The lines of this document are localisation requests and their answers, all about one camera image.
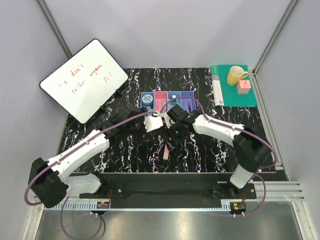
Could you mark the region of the yellow mug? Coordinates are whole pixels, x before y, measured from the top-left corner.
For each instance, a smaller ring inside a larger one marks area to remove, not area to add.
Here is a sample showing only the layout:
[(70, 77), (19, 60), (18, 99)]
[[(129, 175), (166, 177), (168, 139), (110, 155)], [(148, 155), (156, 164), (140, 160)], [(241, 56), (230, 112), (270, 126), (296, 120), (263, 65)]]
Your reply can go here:
[(230, 68), (227, 75), (227, 84), (235, 86), (240, 80), (243, 80), (249, 75), (248, 71), (245, 71), (242, 67), (234, 65)]

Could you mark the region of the pink bin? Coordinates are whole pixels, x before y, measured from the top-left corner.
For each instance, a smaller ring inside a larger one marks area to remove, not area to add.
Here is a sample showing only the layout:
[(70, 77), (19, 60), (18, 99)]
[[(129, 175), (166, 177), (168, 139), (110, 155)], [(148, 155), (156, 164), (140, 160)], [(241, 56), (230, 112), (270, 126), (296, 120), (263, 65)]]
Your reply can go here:
[(168, 92), (167, 91), (155, 91), (154, 92), (154, 101), (153, 101), (153, 110), (160, 112), (162, 107), (168, 101)]

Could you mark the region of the green book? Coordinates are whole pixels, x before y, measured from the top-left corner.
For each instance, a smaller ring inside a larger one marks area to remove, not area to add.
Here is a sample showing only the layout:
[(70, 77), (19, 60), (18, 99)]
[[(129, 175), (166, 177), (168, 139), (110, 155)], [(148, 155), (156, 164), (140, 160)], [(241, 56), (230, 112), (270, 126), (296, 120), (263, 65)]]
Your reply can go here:
[[(236, 85), (229, 85), (227, 83), (227, 76), (232, 67), (242, 68), (244, 71), (244, 81), (248, 81), (249, 89), (247, 93), (240, 93), (240, 87)], [(251, 86), (251, 80), (247, 75), (247, 65), (211, 65), (210, 73), (212, 80), (212, 89), (214, 96), (214, 104), (218, 107), (257, 107), (258, 103), (254, 90)]]

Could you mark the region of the pink cube box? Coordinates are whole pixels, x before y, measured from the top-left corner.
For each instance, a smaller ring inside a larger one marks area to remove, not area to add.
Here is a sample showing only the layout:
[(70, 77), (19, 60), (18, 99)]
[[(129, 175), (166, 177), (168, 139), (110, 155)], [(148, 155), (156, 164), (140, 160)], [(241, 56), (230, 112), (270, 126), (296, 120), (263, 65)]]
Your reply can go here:
[(251, 82), (248, 79), (241, 79), (236, 85), (238, 94), (248, 94), (251, 88)]

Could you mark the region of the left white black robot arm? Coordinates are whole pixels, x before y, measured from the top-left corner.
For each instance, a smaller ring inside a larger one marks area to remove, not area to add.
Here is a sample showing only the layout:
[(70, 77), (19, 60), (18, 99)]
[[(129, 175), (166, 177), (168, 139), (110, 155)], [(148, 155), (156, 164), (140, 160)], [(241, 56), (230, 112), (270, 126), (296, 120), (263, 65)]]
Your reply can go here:
[(33, 191), (46, 208), (58, 205), (67, 197), (81, 194), (106, 197), (109, 181), (102, 174), (97, 171), (77, 176), (71, 174), (114, 142), (120, 142), (129, 135), (146, 133), (144, 120), (147, 112), (146, 107), (125, 105), (66, 151), (48, 160), (37, 158), (31, 165), (27, 190)]

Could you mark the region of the purple bin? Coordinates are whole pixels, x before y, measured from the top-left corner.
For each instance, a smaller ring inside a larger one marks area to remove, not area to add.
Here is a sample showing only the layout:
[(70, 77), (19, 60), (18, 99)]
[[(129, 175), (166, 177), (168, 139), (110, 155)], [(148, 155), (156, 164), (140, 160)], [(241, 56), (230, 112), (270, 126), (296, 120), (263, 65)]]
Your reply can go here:
[[(182, 97), (191, 97), (193, 99), (195, 98), (193, 91), (181, 91), (181, 96)], [(188, 102), (190, 102), (190, 104), (191, 104), (191, 112), (197, 109), (197, 103), (191, 98), (181, 98), (181, 105), (182, 105), (181, 107), (187, 112), (188, 112), (188, 110), (187, 110), (187, 103)]]

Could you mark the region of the orange pink highlighter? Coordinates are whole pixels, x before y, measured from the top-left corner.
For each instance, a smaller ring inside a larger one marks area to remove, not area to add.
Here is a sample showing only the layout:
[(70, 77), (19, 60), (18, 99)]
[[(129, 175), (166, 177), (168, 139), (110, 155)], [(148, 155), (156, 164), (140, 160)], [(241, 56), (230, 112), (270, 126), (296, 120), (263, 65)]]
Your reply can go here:
[(164, 153), (163, 153), (163, 159), (164, 160), (168, 160), (169, 159), (169, 153), (170, 153), (169, 149), (165, 146)]

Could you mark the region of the sky blue bin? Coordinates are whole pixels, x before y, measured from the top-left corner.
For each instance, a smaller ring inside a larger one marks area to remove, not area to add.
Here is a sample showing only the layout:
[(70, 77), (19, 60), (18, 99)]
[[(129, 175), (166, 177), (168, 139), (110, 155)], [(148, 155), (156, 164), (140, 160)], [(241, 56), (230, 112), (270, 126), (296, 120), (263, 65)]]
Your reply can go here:
[(180, 107), (182, 106), (181, 99), (180, 98), (177, 99), (177, 97), (180, 97), (180, 96), (181, 96), (181, 92), (180, 91), (169, 91), (167, 93), (167, 100), (168, 101), (172, 100), (167, 105), (167, 109), (168, 110), (170, 110), (175, 105), (180, 106)]

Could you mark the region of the light blue bin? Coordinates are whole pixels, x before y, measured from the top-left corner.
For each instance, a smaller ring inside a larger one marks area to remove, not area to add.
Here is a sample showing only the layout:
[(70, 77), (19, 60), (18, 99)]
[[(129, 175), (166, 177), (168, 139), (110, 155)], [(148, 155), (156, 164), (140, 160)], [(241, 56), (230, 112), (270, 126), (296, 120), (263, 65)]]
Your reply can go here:
[(153, 110), (155, 103), (155, 94), (151, 92), (142, 92), (140, 94), (140, 107), (146, 108), (148, 111)]

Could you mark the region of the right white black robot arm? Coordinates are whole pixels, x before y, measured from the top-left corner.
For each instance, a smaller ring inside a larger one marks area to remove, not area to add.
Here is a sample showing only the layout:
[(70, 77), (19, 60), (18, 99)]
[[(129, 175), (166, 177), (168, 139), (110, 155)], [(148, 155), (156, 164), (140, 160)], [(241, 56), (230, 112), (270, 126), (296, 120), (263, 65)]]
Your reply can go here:
[(238, 164), (227, 185), (232, 198), (244, 194), (245, 185), (271, 156), (269, 142), (243, 124), (217, 120), (197, 110), (187, 112), (179, 105), (160, 116), (165, 122), (163, 138), (171, 147), (180, 144), (190, 133), (209, 136), (233, 147)]

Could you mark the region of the blue ink bottle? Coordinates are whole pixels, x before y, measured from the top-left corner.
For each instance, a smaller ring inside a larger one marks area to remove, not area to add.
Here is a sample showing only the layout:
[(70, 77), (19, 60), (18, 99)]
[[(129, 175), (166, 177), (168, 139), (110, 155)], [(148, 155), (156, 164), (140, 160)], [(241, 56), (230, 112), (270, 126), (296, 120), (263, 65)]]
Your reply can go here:
[(154, 95), (151, 93), (142, 94), (141, 106), (144, 108), (152, 109), (154, 106)]

